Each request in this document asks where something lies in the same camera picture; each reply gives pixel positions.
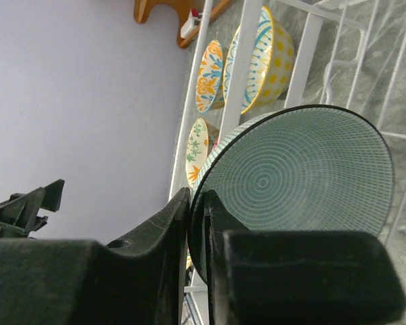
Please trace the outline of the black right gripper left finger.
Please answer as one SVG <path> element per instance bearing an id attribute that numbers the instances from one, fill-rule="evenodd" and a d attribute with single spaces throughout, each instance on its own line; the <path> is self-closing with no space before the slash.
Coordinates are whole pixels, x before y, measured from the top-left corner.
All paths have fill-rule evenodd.
<path id="1" fill-rule="evenodd" d="M 107 245 L 0 238 L 0 324 L 179 324 L 189 201 Z"/>

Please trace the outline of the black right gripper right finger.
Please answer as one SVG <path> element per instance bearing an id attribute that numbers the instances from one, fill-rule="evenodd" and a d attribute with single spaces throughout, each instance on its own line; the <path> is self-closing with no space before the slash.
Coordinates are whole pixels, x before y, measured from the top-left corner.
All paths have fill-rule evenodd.
<path id="1" fill-rule="evenodd" d="M 380 241 L 358 231 L 248 230 L 217 193 L 196 201 L 194 265 L 211 324 L 389 324 L 406 294 Z"/>

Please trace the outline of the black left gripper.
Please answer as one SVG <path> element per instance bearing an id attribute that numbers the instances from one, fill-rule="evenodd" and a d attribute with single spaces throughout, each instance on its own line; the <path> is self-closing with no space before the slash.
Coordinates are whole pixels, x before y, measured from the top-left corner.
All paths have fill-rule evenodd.
<path id="1" fill-rule="evenodd" d="M 1 202 L 0 238 L 29 238 L 31 232 L 47 225 L 48 217 L 39 216 L 38 212 L 59 211 L 64 184 L 63 179 L 58 179 L 26 194 L 12 194 Z"/>

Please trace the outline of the light teal ribbed bowl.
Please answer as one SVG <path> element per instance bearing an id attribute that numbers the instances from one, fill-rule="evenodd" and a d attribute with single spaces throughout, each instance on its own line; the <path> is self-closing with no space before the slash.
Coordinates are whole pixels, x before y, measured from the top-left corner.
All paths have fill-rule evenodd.
<path id="1" fill-rule="evenodd" d="M 345 108 L 311 104 L 265 113 L 226 135 L 191 191 L 188 244 L 207 277 L 203 198 L 214 190 L 249 230 L 359 230 L 378 236 L 394 197 L 382 134 Z"/>

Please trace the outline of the yellow sun pattern bowl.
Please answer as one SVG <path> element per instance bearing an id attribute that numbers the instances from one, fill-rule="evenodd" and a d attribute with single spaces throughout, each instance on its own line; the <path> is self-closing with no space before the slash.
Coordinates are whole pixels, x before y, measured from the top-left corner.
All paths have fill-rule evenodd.
<path id="1" fill-rule="evenodd" d="M 294 67 L 294 46 L 285 28 L 263 6 L 248 81 L 242 102 L 244 114 L 253 107 L 275 101 L 289 86 Z"/>

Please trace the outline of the wooden shelf rack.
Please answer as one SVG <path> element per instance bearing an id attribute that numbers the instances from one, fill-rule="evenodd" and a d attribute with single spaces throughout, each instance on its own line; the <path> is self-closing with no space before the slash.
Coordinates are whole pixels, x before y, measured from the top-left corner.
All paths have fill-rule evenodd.
<path id="1" fill-rule="evenodd" d="M 187 49 L 197 39 L 201 22 L 185 39 L 181 38 L 180 29 L 192 8 L 203 15 L 206 4 L 207 1 L 134 1 L 133 19 L 140 25 L 151 24 L 152 21 L 157 21 L 160 26 L 166 25 L 177 47 Z"/>

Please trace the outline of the orange flower green leaf bowl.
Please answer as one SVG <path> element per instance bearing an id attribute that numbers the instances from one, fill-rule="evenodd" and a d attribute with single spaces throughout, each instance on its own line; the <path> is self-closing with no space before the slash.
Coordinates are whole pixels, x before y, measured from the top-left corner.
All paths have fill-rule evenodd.
<path id="1" fill-rule="evenodd" d="M 185 151 L 185 176 L 191 188 L 218 138 L 219 130 L 203 118 L 193 123 Z"/>

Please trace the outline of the blue orange floral bowl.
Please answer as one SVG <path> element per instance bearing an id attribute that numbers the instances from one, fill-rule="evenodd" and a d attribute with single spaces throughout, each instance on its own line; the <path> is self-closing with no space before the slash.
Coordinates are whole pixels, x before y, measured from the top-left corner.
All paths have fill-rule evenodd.
<path id="1" fill-rule="evenodd" d="M 196 108 L 200 113 L 224 106 L 223 70 L 225 54 L 225 48 L 217 39 L 213 39 L 203 53 L 195 92 Z"/>

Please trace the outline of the red white small box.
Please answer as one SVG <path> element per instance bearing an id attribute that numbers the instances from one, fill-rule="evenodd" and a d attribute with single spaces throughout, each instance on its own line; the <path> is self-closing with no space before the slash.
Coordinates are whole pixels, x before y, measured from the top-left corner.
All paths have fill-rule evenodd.
<path id="1" fill-rule="evenodd" d="M 197 27 L 202 19 L 202 14 L 196 9 L 192 8 L 185 23 L 180 29 L 180 36 L 182 39 L 187 38 L 192 30 Z"/>

